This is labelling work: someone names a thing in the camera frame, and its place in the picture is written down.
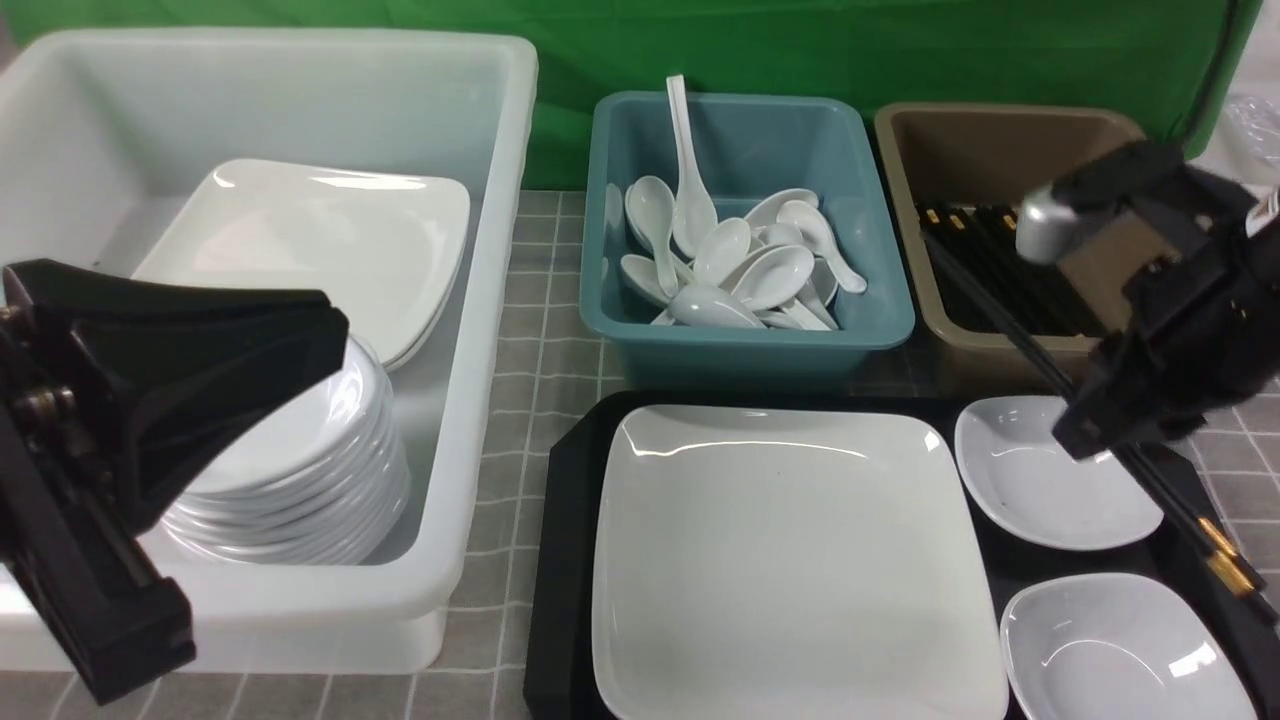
stack of white plates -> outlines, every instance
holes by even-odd
[[[216,560],[360,562],[408,501],[390,401],[387,373],[348,340],[342,370],[228,447],[173,503],[164,527]]]

chopsticks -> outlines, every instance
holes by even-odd
[[[973,300],[992,324],[1036,366],[1037,372],[1053,388],[1053,392],[1070,401],[1075,397],[1075,383],[1057,366],[1053,357],[1036,338],[1023,328],[1011,313],[982,286],[961,263],[951,255],[946,246],[933,233],[920,228],[924,245],[933,261],[951,281]],[[1174,524],[1199,552],[1208,569],[1222,582],[1238,600],[1245,603],[1267,625],[1276,625],[1280,614],[1271,606],[1262,591],[1266,580],[1240,555],[1226,534],[1208,518],[1199,516],[1178,491],[1165,479],[1151,457],[1135,445],[1111,448],[1120,465],[1133,475],[1133,479],[1164,510]]]

white plastic bin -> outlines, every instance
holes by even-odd
[[[443,176],[471,193],[460,279],[392,378],[410,511],[362,566],[205,564],[147,534],[192,602],[189,669],[408,673],[438,655],[471,525],[536,73],[534,47],[515,37],[192,28],[52,35],[0,76],[0,263],[46,256],[128,277],[234,158]],[[67,667],[0,570],[0,670]]]

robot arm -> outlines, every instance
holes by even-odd
[[[1132,316],[1091,354],[1053,434],[1076,459],[1133,442],[1180,439],[1203,413],[1236,405],[1280,370],[1280,222],[1239,184],[1139,141],[1024,200],[1018,252],[1052,263],[1125,213],[1174,254],[1124,287]]]

teal plastic bin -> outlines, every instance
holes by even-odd
[[[591,128],[582,320],[616,345],[636,387],[846,389],[868,352],[901,345],[915,325],[861,118],[820,97],[690,95],[689,102],[699,169],[721,219],[746,214],[778,190],[810,188],[868,290],[837,296],[842,329],[835,332],[650,325],[658,309],[626,287],[618,270],[620,258],[643,252],[622,196],[646,174],[676,188],[675,136],[666,94],[621,92],[596,105]]]

